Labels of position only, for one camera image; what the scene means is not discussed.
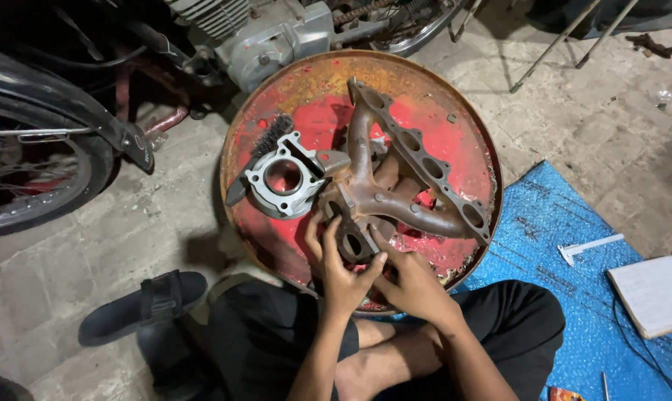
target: motorcycle wheel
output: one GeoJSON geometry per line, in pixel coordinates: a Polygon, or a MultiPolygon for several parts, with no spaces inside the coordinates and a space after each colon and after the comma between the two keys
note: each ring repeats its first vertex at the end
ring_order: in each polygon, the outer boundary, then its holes
{"type": "Polygon", "coordinates": [[[372,41],[370,48],[385,53],[395,54],[396,56],[409,57],[422,49],[432,39],[435,38],[443,29],[445,29],[462,10],[465,1],[460,1],[460,5],[448,9],[440,14],[434,21],[428,23],[412,37],[395,38],[389,41],[372,41]]]}
{"type": "MultiPolygon", "coordinates": [[[[0,131],[81,128],[76,122],[0,96],[0,131]]],[[[113,148],[96,134],[25,143],[0,136],[0,236],[71,213],[96,196],[114,167],[113,148]]]]}

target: black fender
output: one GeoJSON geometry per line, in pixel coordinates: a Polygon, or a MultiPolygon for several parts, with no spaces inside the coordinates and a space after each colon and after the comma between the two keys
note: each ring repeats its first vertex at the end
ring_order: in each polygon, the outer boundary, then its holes
{"type": "Polygon", "coordinates": [[[116,150],[126,153],[145,172],[150,173],[153,169],[153,150],[143,131],[133,123],[113,117],[91,95],[68,81],[38,71],[0,53],[0,95],[11,96],[54,111],[76,122],[75,128],[93,128],[116,150]]]}

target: motorcycle engine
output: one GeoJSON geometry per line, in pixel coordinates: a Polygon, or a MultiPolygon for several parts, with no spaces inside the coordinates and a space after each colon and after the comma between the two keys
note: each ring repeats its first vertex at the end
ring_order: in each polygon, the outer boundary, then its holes
{"type": "Polygon", "coordinates": [[[323,1],[164,1],[202,33],[193,42],[212,43],[219,67],[247,93],[293,61],[330,50],[335,35],[323,1]]]}

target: engine cooling fin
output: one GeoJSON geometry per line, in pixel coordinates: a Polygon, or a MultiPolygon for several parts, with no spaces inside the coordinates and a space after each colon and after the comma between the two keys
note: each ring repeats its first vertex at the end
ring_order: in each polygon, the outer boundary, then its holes
{"type": "Polygon", "coordinates": [[[213,39],[231,35],[247,23],[248,0],[164,0],[186,22],[213,39]]]}

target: notebook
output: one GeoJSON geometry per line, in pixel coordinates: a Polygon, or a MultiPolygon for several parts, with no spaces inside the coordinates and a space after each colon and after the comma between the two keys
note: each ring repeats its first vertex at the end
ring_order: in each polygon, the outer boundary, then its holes
{"type": "Polygon", "coordinates": [[[672,333],[672,256],[611,269],[608,276],[644,338],[672,333]]]}

